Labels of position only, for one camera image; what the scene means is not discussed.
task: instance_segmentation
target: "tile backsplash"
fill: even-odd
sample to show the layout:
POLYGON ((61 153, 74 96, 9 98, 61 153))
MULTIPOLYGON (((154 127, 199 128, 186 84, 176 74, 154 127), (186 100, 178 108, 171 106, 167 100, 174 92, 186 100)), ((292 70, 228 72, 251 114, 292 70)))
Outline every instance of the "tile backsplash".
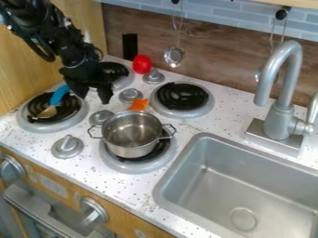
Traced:
MULTIPOLYGON (((97 0, 102 3, 131 7, 167 15, 180 15, 180 4, 171 0, 97 0)), ((280 6, 250 0, 182 0, 187 19, 245 28, 269 33, 275 12, 280 6)), ((275 33, 283 32, 284 23, 276 21, 275 33)), ((289 13, 285 35, 318 42, 318 9, 293 7, 289 13)))

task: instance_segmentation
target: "blue object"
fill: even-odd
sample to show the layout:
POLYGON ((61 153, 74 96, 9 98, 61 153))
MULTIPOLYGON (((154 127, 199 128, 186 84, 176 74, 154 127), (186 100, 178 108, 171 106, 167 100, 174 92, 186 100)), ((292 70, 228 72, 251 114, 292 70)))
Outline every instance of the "blue object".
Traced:
POLYGON ((53 94, 52 98, 49 100, 50 106, 57 106, 61 99, 64 97, 65 94, 67 94, 70 91, 70 88, 65 85, 59 87, 53 94))

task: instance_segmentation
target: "pot handle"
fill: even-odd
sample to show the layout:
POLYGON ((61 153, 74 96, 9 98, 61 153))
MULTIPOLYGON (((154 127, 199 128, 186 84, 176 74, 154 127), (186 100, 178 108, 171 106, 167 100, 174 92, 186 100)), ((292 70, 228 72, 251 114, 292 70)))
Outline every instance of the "pot handle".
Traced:
POLYGON ((171 139, 171 138, 173 138, 173 136, 177 132, 177 129, 174 126, 172 126, 171 124, 163 124, 163 127, 168 127, 168 126, 172 128, 172 131, 169 130, 170 131, 170 135, 167 136, 167 137, 161 137, 161 138, 158 138, 158 139, 171 139))
POLYGON ((92 125, 88 130, 87 133, 88 135, 93 138, 93 139, 103 139, 103 137, 94 137, 93 134, 90 132, 92 129, 94 129, 94 127, 96 127, 96 125, 92 125))

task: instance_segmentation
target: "orange object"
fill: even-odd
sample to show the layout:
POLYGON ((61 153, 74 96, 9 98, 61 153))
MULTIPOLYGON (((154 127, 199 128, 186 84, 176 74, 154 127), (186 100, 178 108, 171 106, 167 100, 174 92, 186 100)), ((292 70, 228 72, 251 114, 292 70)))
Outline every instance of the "orange object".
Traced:
POLYGON ((129 110, 144 111, 148 107, 148 104, 148 99, 134 99, 133 103, 129 107, 129 110))

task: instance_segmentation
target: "sink drain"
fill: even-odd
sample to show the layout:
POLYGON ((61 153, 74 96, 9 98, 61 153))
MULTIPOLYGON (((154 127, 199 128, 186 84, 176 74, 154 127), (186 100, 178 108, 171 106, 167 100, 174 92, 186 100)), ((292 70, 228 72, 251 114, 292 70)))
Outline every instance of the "sink drain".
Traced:
POLYGON ((231 222, 236 229, 241 231, 253 231, 258 225, 255 215, 250 210, 242 207, 233 209, 231 222))

